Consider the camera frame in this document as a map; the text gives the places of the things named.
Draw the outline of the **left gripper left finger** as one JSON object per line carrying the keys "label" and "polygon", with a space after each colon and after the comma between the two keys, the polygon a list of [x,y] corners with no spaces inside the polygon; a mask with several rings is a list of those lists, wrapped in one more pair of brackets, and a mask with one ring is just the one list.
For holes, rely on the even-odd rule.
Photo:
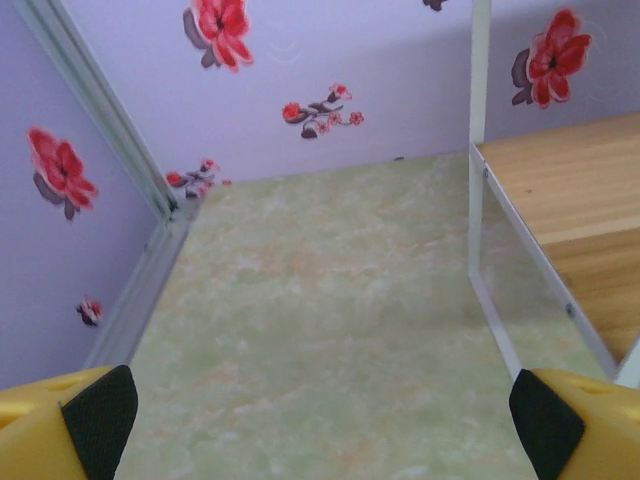
{"label": "left gripper left finger", "polygon": [[1,477],[111,480],[137,411],[138,393],[127,365],[3,390]]}

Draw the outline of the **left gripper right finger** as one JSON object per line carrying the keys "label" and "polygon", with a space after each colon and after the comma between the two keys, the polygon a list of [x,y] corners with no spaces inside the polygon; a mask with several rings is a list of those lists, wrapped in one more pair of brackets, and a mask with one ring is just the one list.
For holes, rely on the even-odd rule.
{"label": "left gripper right finger", "polygon": [[639,391],[558,369],[523,369],[509,409],[539,479],[637,480]]}

